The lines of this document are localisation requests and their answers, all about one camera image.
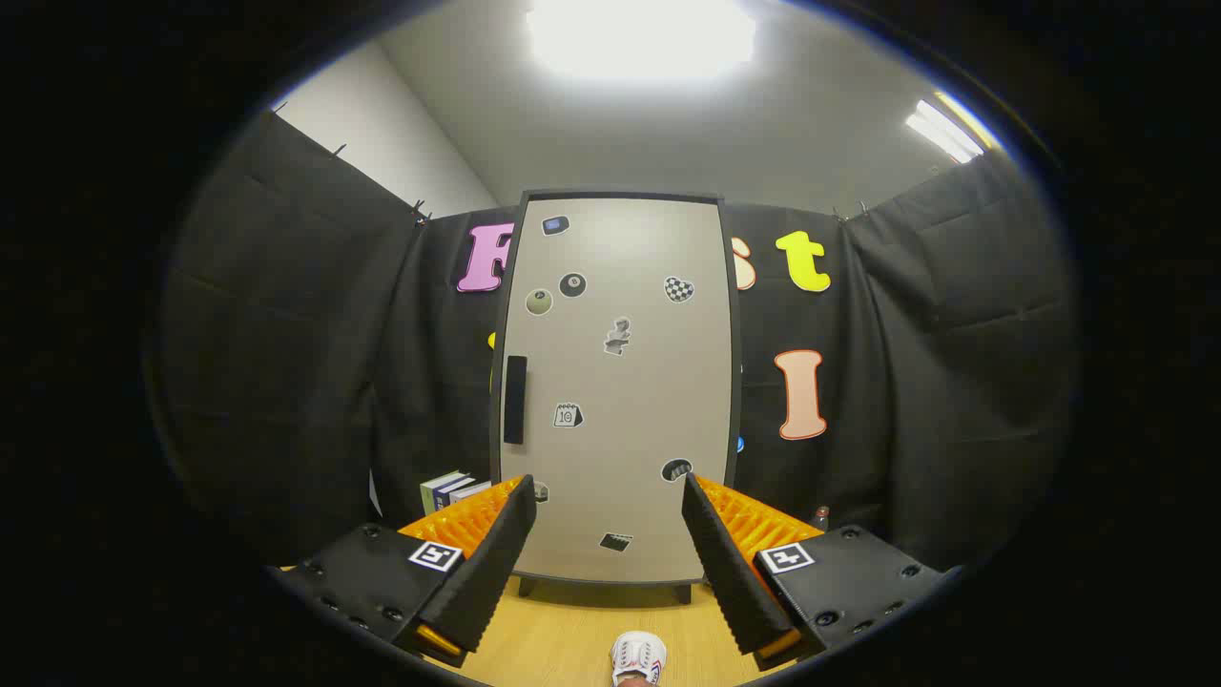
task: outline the stack of books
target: stack of books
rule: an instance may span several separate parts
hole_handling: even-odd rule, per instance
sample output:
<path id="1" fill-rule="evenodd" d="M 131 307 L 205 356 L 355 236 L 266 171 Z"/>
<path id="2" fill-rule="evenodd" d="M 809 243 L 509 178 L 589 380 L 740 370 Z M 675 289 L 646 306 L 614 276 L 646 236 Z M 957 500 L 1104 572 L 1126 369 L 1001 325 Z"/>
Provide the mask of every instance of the stack of books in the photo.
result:
<path id="1" fill-rule="evenodd" d="M 420 500 L 424 504 L 424 514 L 435 514 L 468 497 L 474 497 L 491 486 L 491 482 L 476 483 L 474 477 L 460 471 L 424 482 L 420 484 Z"/>

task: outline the calendar magnet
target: calendar magnet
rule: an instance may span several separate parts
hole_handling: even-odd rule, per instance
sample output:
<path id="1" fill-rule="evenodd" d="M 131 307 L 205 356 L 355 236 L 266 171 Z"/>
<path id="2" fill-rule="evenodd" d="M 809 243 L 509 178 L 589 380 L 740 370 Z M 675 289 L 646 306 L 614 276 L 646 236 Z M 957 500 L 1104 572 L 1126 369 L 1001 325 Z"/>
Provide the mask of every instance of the calendar magnet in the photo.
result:
<path id="1" fill-rule="evenodd" d="M 556 417 L 552 427 L 580 427 L 585 422 L 581 406 L 578 404 L 559 404 L 556 406 Z"/>

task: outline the yellow sticker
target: yellow sticker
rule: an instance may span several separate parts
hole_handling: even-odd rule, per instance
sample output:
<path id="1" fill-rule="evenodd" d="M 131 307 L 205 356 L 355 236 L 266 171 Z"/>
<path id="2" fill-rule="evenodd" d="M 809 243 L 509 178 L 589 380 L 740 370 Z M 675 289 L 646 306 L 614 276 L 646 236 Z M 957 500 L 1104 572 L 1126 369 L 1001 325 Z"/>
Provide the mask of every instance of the yellow sticker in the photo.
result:
<path id="1" fill-rule="evenodd" d="M 496 332 L 495 331 L 487 334 L 487 348 L 491 349 L 491 350 L 493 350 L 493 351 L 496 350 Z M 492 393 L 492 381 L 493 379 L 496 379 L 496 369 L 492 369 L 492 370 L 487 371 L 487 393 L 488 394 Z"/>
<path id="2" fill-rule="evenodd" d="M 802 290 L 827 290 L 832 284 L 829 273 L 814 268 L 814 255 L 823 256 L 822 243 L 814 243 L 805 231 L 794 231 L 775 239 L 775 246 L 789 257 L 789 277 Z"/>

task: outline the black fabric backdrop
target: black fabric backdrop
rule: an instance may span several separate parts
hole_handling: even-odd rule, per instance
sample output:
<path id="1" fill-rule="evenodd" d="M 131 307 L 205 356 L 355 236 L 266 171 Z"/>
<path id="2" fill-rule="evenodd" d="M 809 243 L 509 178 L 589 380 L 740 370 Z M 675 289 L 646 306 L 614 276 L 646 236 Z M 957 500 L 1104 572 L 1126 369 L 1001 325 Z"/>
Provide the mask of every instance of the black fabric backdrop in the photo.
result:
<path id="1" fill-rule="evenodd" d="M 860 523 L 944 569 L 1001 544 L 1054 470 L 1076 337 L 1054 222 L 987 154 L 841 221 L 726 203 L 757 283 L 741 290 L 735 487 L 808 520 Z M 366 519 L 422 515 L 419 483 L 487 477 L 487 334 L 507 288 L 460 293 L 481 223 L 432 218 L 274 115 L 187 222 L 164 300 L 162 365 L 183 472 L 271 561 Z M 822 243 L 821 293 L 777 238 Z M 824 434 L 779 437 L 773 359 L 822 354 Z"/>

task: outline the ceiling light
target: ceiling light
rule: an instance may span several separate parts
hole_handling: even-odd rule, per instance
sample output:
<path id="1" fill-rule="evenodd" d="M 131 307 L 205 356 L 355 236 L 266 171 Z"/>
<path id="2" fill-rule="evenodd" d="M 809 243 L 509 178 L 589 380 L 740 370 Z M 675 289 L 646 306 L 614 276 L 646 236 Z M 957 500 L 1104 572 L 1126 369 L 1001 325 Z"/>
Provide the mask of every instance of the ceiling light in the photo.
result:
<path id="1" fill-rule="evenodd" d="M 907 126 L 915 128 L 921 135 L 928 138 L 938 145 L 938 148 L 949 153 L 954 161 L 965 162 L 971 159 L 971 154 L 962 149 L 961 145 L 954 142 L 952 138 L 946 135 L 946 133 L 935 126 L 933 122 L 926 120 L 921 115 L 916 113 L 907 117 Z"/>
<path id="2" fill-rule="evenodd" d="M 587 78 L 714 76 L 755 43 L 755 22 L 728 0 L 538 0 L 526 23 L 536 57 Z"/>
<path id="3" fill-rule="evenodd" d="M 916 113 L 907 117 L 906 123 L 945 150 L 957 162 L 966 162 L 971 157 L 983 154 L 983 149 L 969 135 L 939 112 L 937 107 L 923 100 L 916 104 Z"/>
<path id="4" fill-rule="evenodd" d="M 954 115 L 962 121 L 962 123 L 967 124 L 967 128 L 971 129 L 971 133 L 974 133 L 976 138 L 983 142 L 984 148 L 988 149 L 1000 148 L 1000 144 L 996 143 L 996 137 L 993 135 L 991 132 L 988 131 L 988 127 L 985 127 L 983 122 L 976 118 L 976 116 L 971 113 L 971 110 L 966 109 L 962 105 L 962 103 L 958 103 L 957 100 L 951 98 L 949 93 L 945 93 L 944 90 L 938 90 L 934 93 L 934 95 L 937 95 L 938 99 L 941 100 L 941 103 L 944 103 L 945 106 L 949 107 L 950 111 L 954 112 Z"/>
<path id="5" fill-rule="evenodd" d="M 943 115 L 941 111 L 933 105 L 921 100 L 919 103 L 916 103 L 916 111 L 924 115 L 924 118 L 933 122 L 933 126 L 947 133 L 955 143 L 965 148 L 968 153 L 972 153 L 972 157 L 984 154 L 983 148 L 976 144 L 976 142 L 972 140 L 965 131 L 950 121 L 950 117 Z"/>

